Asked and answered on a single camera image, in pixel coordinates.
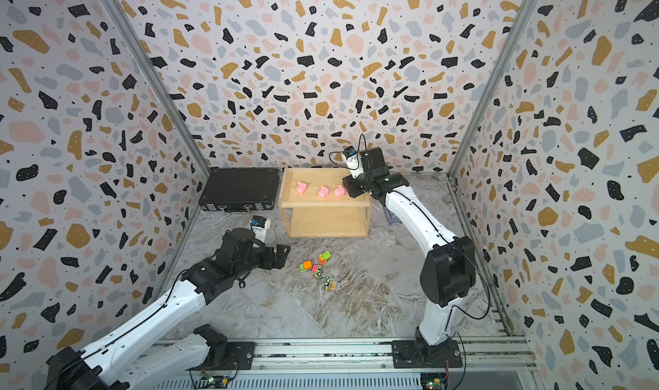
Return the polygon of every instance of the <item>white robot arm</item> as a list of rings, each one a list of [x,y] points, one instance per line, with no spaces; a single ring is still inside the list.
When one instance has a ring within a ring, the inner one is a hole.
[[[444,227],[399,173],[390,173],[379,147],[342,151],[350,176],[343,186],[351,197],[367,192],[396,214],[412,233],[426,257],[420,275],[428,297],[416,334],[416,353],[432,363],[446,349],[453,326],[452,315],[475,284],[474,246],[468,237],[458,238]]]
[[[227,231],[214,255],[178,274],[171,289],[122,326],[81,351],[63,348],[48,361],[44,390],[151,389],[175,374],[227,361],[227,337],[205,325],[175,345],[138,357],[170,329],[198,312],[254,268],[281,269],[290,246],[266,247],[270,222],[255,215],[251,229]]]

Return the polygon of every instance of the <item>black mounting bracket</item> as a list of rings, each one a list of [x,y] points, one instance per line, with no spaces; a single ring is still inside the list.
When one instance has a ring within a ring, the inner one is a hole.
[[[235,370],[238,363],[238,370],[252,369],[254,360],[254,349],[256,343],[253,341],[229,341],[226,346],[226,357],[219,364],[209,360],[211,354],[208,354],[206,360],[192,370]]]
[[[449,368],[462,368],[462,354],[457,341],[449,339],[440,346],[442,349],[433,352],[432,359],[425,362],[417,354],[414,340],[392,341],[393,368],[432,368],[443,371],[446,369],[446,362],[449,363]]]
[[[414,340],[391,342],[394,368],[460,368],[463,365],[457,341],[448,339],[435,346],[429,345],[416,328]]]
[[[48,375],[44,390],[125,390],[128,383],[118,380],[108,386],[98,375],[103,371],[100,366],[90,368],[81,357],[82,351],[76,352],[71,346],[66,346],[46,361]]]

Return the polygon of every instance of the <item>gray marble surface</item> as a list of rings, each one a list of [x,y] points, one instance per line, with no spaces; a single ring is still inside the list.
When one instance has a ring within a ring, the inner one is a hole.
[[[443,177],[407,177],[425,206],[459,237],[464,232]],[[426,298],[418,276],[424,255],[402,225],[388,225],[382,206],[373,204],[368,238],[290,239],[278,209],[260,213],[272,221],[267,245],[291,245],[284,269],[254,270],[246,288],[238,283],[200,312],[170,330],[165,338],[180,339],[210,323],[231,338],[312,338],[414,336],[423,317]],[[212,255],[224,232],[249,227],[252,214],[200,212],[172,279],[185,268]],[[330,251],[324,274],[337,280],[327,292],[311,273],[300,274],[305,260],[316,261]],[[463,308],[475,316],[487,307],[480,279]],[[457,312],[462,336],[503,335],[498,313],[474,321]]]

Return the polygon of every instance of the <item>wooden cart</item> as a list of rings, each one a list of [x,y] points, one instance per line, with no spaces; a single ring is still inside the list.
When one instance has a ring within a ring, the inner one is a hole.
[[[286,169],[279,191],[279,211],[289,237],[367,237],[371,198],[362,194],[351,198],[334,196],[334,189],[350,175],[348,169]],[[307,191],[298,194],[297,182],[305,182]],[[318,197],[320,186],[329,188],[329,196]]]

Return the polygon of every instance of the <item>terrazzo wallpaper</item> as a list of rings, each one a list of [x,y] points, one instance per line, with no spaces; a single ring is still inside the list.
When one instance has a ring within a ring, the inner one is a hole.
[[[0,387],[39,390],[149,302],[202,176],[98,0],[0,10]]]
[[[522,0],[119,1],[210,166],[440,172]]]
[[[459,170],[548,389],[659,388],[659,0],[539,0]]]

